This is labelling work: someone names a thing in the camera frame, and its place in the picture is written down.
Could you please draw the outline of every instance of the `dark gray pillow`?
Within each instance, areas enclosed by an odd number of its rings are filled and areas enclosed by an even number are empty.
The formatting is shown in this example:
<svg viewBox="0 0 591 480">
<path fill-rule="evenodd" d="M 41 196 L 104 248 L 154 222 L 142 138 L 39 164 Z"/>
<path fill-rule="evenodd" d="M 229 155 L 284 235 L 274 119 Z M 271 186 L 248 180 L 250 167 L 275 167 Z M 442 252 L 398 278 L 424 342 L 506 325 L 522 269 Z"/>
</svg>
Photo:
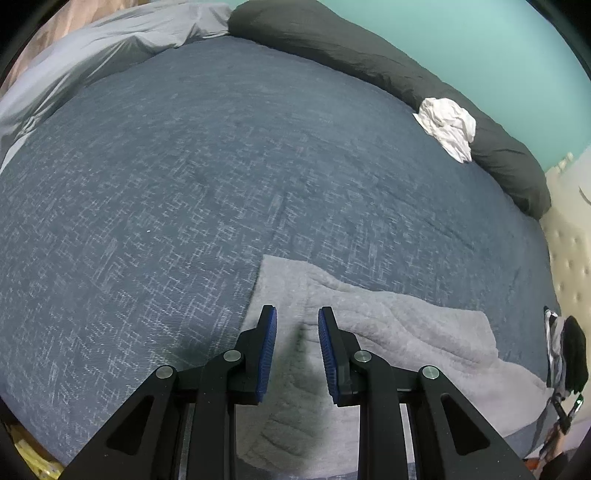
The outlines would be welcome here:
<svg viewBox="0 0 591 480">
<path fill-rule="evenodd" d="M 378 35 L 316 0 L 250 0 L 230 16 L 231 35 L 295 54 L 386 90 L 416 111 L 427 97 L 449 98 L 476 119 L 472 158 L 526 214 L 550 208 L 544 172 L 528 148 L 468 98 Z"/>
</svg>

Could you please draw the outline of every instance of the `gray blanket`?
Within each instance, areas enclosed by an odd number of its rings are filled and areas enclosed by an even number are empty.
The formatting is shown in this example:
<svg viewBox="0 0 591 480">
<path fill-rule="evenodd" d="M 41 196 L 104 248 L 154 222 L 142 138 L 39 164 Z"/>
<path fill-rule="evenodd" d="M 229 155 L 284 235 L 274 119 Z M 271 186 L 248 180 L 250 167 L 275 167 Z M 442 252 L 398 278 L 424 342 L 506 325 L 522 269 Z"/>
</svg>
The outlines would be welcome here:
<svg viewBox="0 0 591 480">
<path fill-rule="evenodd" d="M 6 167 L 0 205 L 0 396 L 65 462 L 156 367 L 233 346 L 264 254 L 480 310 L 501 359 L 547 375 L 538 222 L 400 100 L 248 40 L 85 88 Z"/>
<path fill-rule="evenodd" d="M 256 326 L 265 304 L 277 308 L 268 393 L 258 407 L 236 410 L 238 455 L 259 468 L 306 478 L 357 469 L 359 409 L 336 407 L 326 387 L 317 325 L 325 305 L 361 348 L 391 365 L 413 371 L 438 366 L 502 436 L 535 422 L 552 395 L 543 380 L 498 358 L 482 312 L 365 290 L 309 263 L 268 255 L 243 330 Z M 404 424 L 410 439 L 408 420 Z M 407 461 L 414 461 L 410 443 Z"/>
</svg>

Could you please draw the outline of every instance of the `teal wall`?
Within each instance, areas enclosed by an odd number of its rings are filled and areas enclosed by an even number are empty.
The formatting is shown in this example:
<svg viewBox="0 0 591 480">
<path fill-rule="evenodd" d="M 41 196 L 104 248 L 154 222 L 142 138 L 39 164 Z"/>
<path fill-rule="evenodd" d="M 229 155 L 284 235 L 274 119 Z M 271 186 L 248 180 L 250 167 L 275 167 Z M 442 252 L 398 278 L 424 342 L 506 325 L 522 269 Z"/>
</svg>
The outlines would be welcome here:
<svg viewBox="0 0 591 480">
<path fill-rule="evenodd" d="M 460 90 L 526 144 L 545 170 L 591 144 L 591 80 L 526 0 L 322 3 Z"/>
</svg>

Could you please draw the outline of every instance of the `tufted headboard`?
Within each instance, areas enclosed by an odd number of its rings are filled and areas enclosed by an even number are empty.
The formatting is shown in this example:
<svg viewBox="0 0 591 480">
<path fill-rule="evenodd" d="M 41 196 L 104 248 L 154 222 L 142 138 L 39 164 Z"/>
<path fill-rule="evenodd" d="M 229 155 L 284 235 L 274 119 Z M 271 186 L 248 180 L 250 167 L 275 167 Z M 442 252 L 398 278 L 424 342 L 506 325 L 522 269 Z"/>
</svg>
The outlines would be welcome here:
<svg viewBox="0 0 591 480">
<path fill-rule="evenodd" d="M 591 366 L 591 204 L 579 186 L 582 172 L 575 171 L 584 166 L 577 165 L 579 160 L 566 170 L 571 160 L 572 156 L 567 156 L 546 173 L 552 208 L 540 225 L 548 242 L 552 279 L 562 315 L 576 317 L 585 332 L 587 365 Z M 591 417 L 589 383 L 583 395 L 586 404 L 577 421 Z M 565 409 L 571 407 L 572 397 L 564 402 Z"/>
</svg>

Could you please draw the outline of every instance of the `blue comforter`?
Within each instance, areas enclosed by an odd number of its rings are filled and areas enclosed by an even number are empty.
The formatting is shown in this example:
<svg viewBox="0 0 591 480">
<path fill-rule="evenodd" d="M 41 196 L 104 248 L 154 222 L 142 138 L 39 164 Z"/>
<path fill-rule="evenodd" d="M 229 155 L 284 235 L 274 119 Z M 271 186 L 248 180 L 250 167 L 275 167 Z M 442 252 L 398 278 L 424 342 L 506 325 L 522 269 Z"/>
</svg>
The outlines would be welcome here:
<svg viewBox="0 0 591 480">
<path fill-rule="evenodd" d="M 539 224 L 400 100 L 250 41 L 85 89 L 11 161 L 0 205 L 0 396 L 64 462 L 156 367 L 233 345 L 263 254 L 482 310 L 501 358 L 546 376 Z"/>
</svg>

